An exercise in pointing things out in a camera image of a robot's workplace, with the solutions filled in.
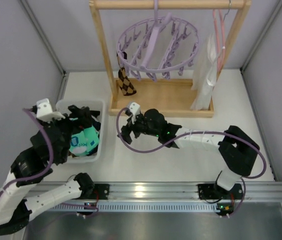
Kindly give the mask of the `purple round clip hanger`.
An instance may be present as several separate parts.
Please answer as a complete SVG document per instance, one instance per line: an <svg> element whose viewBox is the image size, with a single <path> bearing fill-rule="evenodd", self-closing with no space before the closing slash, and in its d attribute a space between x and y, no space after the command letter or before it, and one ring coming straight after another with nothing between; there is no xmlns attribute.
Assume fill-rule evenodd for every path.
<svg viewBox="0 0 282 240"><path fill-rule="evenodd" d="M160 16L154 1L154 16L127 28L116 45L117 61L127 76L141 80L141 74L156 82L158 75L169 80L194 64L200 38L197 28L170 12Z"/></svg>

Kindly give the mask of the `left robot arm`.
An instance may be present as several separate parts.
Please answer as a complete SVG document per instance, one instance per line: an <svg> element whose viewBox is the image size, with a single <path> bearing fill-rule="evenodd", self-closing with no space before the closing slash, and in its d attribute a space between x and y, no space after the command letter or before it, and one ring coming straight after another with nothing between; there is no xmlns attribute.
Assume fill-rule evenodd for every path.
<svg viewBox="0 0 282 240"><path fill-rule="evenodd" d="M68 110L69 114L54 111L48 103L23 109L39 131L31 137L31 147L14 160L0 189L0 236L25 228L30 221L56 205L92 195L95 184L89 174L81 172L44 194L26 196L53 172L53 164L67 161L72 135L94 123L88 107L71 105Z"/></svg>

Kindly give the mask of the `green sock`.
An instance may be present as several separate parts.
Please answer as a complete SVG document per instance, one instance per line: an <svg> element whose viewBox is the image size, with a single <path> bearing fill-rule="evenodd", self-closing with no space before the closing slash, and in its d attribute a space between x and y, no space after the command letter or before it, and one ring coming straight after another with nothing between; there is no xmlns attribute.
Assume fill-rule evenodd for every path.
<svg viewBox="0 0 282 240"><path fill-rule="evenodd" d="M91 137L99 138L99 132L93 126L90 128L85 128L84 130L76 134L83 135L86 138L91 138Z"/></svg>
<svg viewBox="0 0 282 240"><path fill-rule="evenodd" d="M75 134L71 137L69 152L77 157L90 156L97 152L98 144L98 137L86 138L83 135Z"/></svg>

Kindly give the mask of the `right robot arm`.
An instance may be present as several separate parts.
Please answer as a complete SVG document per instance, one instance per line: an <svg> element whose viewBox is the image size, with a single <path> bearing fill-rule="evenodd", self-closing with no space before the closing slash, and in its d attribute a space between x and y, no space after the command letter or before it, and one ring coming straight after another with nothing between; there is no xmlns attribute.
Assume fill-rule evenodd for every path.
<svg viewBox="0 0 282 240"><path fill-rule="evenodd" d="M249 178L257 157L261 156L260 147L235 125L225 131L198 131L167 122L156 109L145 113L123 109L128 115L126 125L117 127L120 140L126 147L140 135L156 137L161 144L155 148L193 148L219 154L226 164L213 185L213 193L204 193L201 198L217 200L230 195L230 191L241 178Z"/></svg>

